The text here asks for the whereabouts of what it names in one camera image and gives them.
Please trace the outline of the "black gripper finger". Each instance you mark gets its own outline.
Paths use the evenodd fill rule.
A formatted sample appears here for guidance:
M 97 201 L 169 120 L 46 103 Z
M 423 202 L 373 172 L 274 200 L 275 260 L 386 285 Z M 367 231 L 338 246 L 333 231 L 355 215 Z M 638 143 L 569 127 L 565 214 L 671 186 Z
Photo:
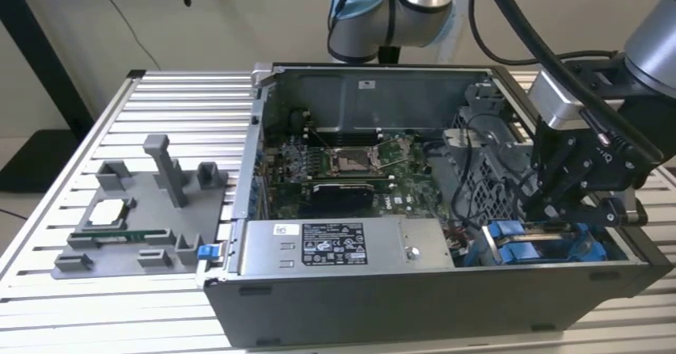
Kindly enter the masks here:
M 593 137 L 589 128 L 558 130 L 538 120 L 531 166 L 537 170 L 538 190 L 527 199 L 527 219 L 562 219 L 582 222 L 593 207 L 583 203 L 587 194 L 581 183 L 593 169 L 586 144 Z
M 555 207 L 559 218 L 570 223 L 599 226 L 645 226 L 649 213 L 630 186 L 623 191 L 589 192 L 578 201 L 563 201 Z

